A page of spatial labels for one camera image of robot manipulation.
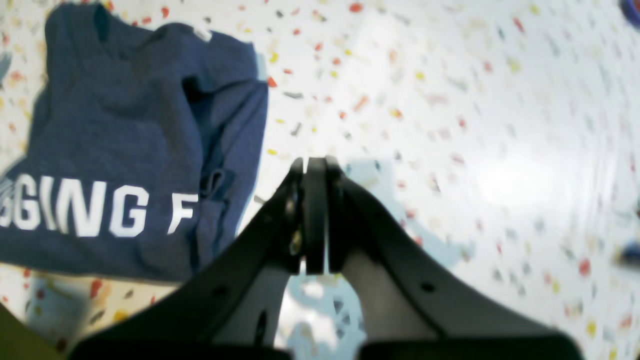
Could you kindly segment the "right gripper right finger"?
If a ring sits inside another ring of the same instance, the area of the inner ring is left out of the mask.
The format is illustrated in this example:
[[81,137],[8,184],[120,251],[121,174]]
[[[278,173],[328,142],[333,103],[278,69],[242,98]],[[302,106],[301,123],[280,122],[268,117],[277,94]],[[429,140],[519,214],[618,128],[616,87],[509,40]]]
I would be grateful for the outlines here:
[[356,292],[361,360],[580,360],[566,333],[476,291],[326,158],[327,266]]

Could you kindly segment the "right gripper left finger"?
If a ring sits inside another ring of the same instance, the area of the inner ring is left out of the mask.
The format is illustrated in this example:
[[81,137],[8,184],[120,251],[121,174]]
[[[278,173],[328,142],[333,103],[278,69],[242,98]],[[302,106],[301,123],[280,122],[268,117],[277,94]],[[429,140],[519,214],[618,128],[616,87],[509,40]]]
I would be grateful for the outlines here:
[[327,160],[296,159],[276,193],[215,262],[163,300],[80,342],[72,360],[288,360],[273,342],[301,262],[325,269]]

